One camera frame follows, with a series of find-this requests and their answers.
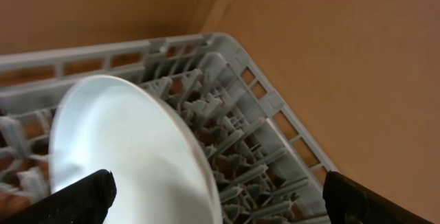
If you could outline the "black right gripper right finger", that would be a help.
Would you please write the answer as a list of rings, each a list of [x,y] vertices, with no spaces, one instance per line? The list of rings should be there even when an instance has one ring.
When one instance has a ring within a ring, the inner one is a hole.
[[[322,198],[332,224],[431,224],[336,171],[327,173]]]

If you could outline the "light blue plate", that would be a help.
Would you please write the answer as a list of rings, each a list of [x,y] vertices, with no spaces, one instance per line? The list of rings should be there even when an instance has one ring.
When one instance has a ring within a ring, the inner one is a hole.
[[[89,76],[63,96],[49,137],[58,192],[91,173],[113,174],[107,223],[221,223],[221,203],[199,142],[167,103],[114,76]]]

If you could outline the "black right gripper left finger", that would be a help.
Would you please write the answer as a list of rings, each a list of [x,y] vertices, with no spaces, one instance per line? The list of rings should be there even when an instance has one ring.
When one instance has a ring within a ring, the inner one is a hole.
[[[103,224],[116,194],[113,174],[101,169],[5,218],[1,224]]]

